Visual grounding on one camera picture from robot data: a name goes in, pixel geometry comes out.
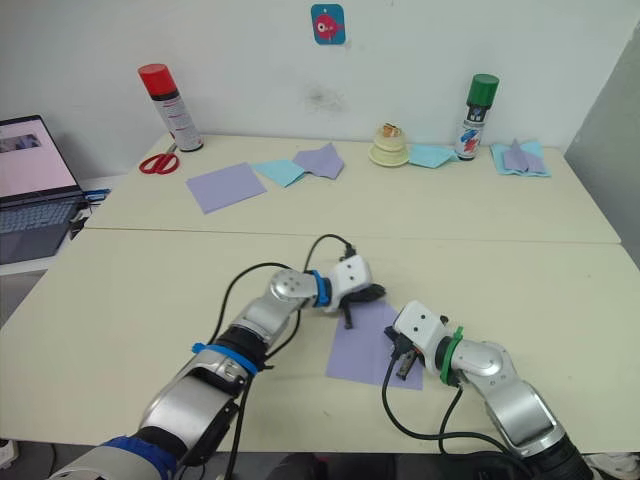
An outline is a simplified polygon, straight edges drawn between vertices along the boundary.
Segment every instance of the scissors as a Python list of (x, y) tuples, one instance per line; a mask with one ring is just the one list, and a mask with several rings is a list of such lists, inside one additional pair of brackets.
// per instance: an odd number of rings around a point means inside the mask
[(147, 158), (140, 164), (138, 169), (142, 173), (151, 175), (157, 173), (158, 175), (166, 175), (167, 173), (174, 172), (180, 165), (178, 156), (173, 153), (176, 151), (176, 144), (174, 143), (169, 147), (165, 153), (159, 153), (151, 158)]

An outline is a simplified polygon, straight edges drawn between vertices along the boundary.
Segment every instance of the green ring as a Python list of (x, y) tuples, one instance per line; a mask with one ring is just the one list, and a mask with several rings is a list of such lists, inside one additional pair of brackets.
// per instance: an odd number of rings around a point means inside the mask
[(442, 362), (442, 371), (440, 372), (440, 380), (445, 385), (449, 385), (449, 373), (451, 373), (451, 357), (453, 357), (453, 351), (462, 340), (462, 327), (458, 327), (453, 334), (453, 339), (447, 347), (447, 351), (444, 354), (444, 360)]

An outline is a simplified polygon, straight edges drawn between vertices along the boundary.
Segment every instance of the green cap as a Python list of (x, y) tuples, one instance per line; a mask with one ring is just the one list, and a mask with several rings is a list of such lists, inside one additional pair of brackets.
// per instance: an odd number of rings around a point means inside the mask
[(489, 75), (488, 73), (477, 73), (471, 81), (469, 96), (467, 97), (467, 105), (478, 105), (481, 107), (490, 107), (498, 90), (498, 77)]

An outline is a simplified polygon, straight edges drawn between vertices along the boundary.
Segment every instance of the laptop keyboard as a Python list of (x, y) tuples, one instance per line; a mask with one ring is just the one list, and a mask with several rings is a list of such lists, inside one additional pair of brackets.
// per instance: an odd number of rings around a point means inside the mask
[(2, 211), (0, 212), (0, 234), (65, 223), (70, 218), (71, 209), (75, 203), (74, 200), (66, 200)]

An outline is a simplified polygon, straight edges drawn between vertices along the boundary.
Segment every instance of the purple paper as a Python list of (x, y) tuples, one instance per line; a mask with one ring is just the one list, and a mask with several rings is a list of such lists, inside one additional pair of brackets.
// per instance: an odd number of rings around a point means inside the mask
[(333, 143), (327, 143), (318, 150), (303, 150), (293, 157), (293, 162), (318, 177), (327, 177), (335, 180), (344, 167), (344, 162), (338, 156)]
[(509, 170), (536, 173), (545, 171), (542, 159), (537, 155), (522, 150), (517, 140), (513, 141), (511, 148), (504, 152), (502, 158), (504, 159), (504, 168)]
[(240, 163), (187, 180), (202, 213), (211, 213), (266, 192), (248, 163)]
[[(351, 306), (351, 314), (351, 330), (344, 328), (344, 318), (338, 321), (326, 375), (370, 385), (382, 385), (393, 349), (393, 343), (384, 334), (384, 329), (393, 324), (398, 312), (384, 300), (378, 300)], [(396, 376), (400, 363), (396, 363), (389, 385), (422, 390), (422, 364), (416, 362), (407, 379), (403, 381)]]

